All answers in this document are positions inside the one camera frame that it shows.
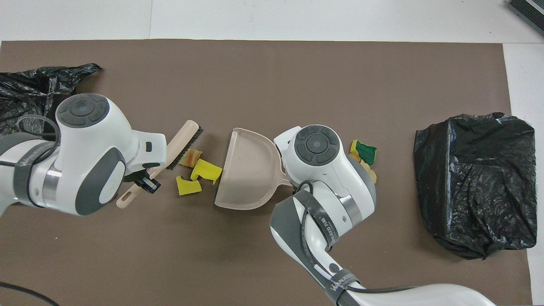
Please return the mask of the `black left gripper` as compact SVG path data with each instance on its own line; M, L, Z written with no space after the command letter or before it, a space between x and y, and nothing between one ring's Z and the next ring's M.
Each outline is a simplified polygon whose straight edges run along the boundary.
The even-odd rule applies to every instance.
M153 194L160 187L161 183L154 178L150 178L146 169L130 173L123 177L123 182L134 182L137 186L145 190L147 193Z

